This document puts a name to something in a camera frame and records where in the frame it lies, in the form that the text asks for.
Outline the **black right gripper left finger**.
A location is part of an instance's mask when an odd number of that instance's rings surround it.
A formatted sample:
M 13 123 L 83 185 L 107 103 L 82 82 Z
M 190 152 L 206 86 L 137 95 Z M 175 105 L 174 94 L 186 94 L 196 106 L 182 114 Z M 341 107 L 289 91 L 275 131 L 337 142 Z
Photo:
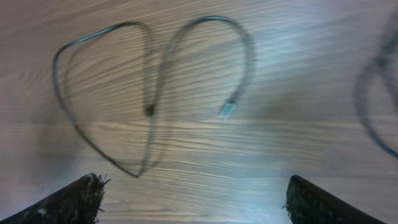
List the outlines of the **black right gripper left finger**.
M 108 180 L 86 174 L 39 202 L 1 220 L 1 224 L 95 224 Z

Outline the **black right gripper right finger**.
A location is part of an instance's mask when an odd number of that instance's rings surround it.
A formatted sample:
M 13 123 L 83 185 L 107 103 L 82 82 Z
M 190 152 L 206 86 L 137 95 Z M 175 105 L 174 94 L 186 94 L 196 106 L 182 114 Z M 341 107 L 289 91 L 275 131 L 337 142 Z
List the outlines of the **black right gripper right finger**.
M 383 224 L 299 175 L 293 175 L 284 208 L 294 224 Z

